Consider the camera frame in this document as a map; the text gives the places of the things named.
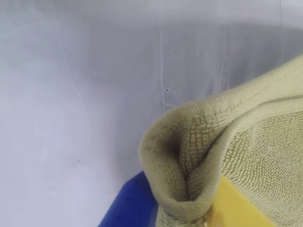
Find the fleece fabric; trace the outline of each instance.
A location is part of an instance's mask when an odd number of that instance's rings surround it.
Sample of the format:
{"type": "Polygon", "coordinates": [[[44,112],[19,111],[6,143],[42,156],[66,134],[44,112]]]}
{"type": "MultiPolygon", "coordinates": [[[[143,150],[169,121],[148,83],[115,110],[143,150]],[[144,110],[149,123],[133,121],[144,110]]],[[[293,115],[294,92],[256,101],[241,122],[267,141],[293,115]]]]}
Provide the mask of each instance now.
{"type": "Polygon", "coordinates": [[[139,156],[157,227],[202,226],[220,175],[278,227],[303,227],[303,56],[168,111],[139,156]]]}

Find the fabric fold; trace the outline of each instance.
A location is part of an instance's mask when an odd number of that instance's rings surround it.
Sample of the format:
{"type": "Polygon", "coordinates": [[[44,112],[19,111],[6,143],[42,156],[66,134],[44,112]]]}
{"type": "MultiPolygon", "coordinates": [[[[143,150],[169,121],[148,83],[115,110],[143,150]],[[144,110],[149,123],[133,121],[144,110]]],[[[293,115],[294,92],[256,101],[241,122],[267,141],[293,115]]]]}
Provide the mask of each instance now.
{"type": "Polygon", "coordinates": [[[200,226],[222,173],[278,226],[303,226],[302,97],[300,56],[157,120],[139,147],[157,227],[200,226]]]}

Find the blue plastic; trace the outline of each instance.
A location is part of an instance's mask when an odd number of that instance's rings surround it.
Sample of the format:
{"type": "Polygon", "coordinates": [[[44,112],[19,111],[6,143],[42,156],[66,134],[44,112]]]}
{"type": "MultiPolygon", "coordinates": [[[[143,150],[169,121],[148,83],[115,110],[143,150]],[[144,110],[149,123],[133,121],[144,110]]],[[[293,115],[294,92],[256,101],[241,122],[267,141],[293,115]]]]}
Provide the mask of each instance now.
{"type": "Polygon", "coordinates": [[[148,227],[156,206],[144,172],[126,182],[99,227],[148,227]]]}

